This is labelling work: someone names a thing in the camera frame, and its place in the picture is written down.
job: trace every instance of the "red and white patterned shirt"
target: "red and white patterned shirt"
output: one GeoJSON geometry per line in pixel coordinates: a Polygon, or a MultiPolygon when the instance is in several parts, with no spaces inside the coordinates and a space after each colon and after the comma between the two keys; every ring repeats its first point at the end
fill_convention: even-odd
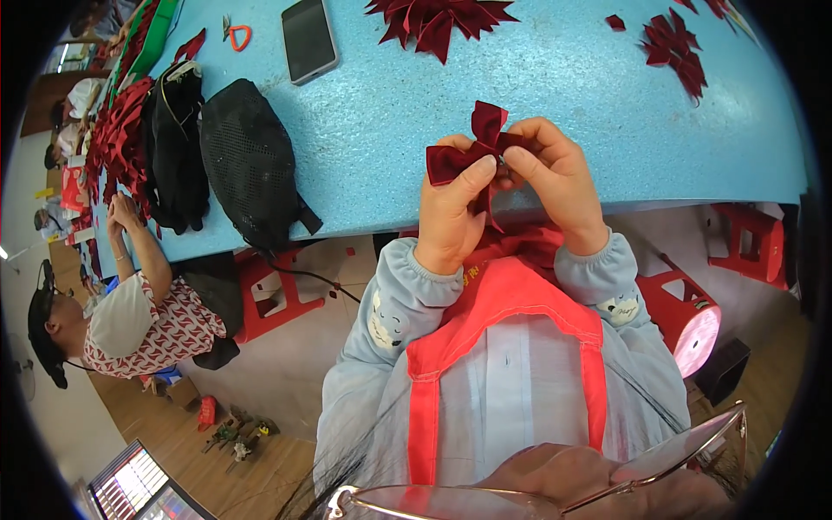
{"type": "Polygon", "coordinates": [[[177,361],[208,352],[225,325],[182,278],[156,306],[153,289],[139,271],[120,283],[92,313],[84,360],[118,378],[152,374],[177,361]]]}

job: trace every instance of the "scissors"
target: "scissors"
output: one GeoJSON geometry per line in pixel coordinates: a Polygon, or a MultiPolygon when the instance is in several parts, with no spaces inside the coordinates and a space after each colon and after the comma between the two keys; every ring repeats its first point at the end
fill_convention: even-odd
{"type": "Polygon", "coordinates": [[[235,51],[240,52],[245,49],[245,46],[249,44],[249,40],[251,39],[251,27],[247,25],[235,25],[231,26],[231,15],[226,14],[222,17],[222,41],[228,39],[228,36],[231,36],[231,48],[235,51]],[[245,31],[245,40],[241,44],[237,44],[237,39],[234,37],[234,31],[245,31]]]}

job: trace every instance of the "smartphone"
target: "smartphone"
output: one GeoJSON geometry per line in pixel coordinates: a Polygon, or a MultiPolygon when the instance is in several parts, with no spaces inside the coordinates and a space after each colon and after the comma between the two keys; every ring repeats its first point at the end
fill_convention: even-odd
{"type": "Polygon", "coordinates": [[[280,15],[289,79],[300,85],[338,65],[324,0],[300,0],[280,15]]]}

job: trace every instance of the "white wall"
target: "white wall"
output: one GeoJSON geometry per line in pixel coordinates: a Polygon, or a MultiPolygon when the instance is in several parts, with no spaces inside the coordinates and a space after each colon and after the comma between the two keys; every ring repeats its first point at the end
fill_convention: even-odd
{"type": "MultiPolygon", "coordinates": [[[[2,188],[2,246],[9,255],[42,242],[32,223],[43,199],[34,194],[46,187],[43,157],[50,132],[19,139],[4,176],[2,188]]],[[[126,443],[93,388],[80,369],[66,365],[68,388],[55,386],[43,370],[29,344],[27,313],[37,283],[37,272],[49,249],[40,244],[17,257],[13,269],[0,262],[2,312],[7,331],[22,338],[34,361],[35,397],[29,404],[44,443],[52,450],[56,464],[68,483],[79,478],[89,482],[125,448],[126,443]]]]}

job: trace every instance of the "cardboard box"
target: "cardboard box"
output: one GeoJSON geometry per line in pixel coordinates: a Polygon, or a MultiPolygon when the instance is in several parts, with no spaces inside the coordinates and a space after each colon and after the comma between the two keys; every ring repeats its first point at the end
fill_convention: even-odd
{"type": "Polygon", "coordinates": [[[181,409],[187,409],[191,402],[200,396],[191,378],[184,377],[165,389],[165,393],[173,404],[181,409]]]}

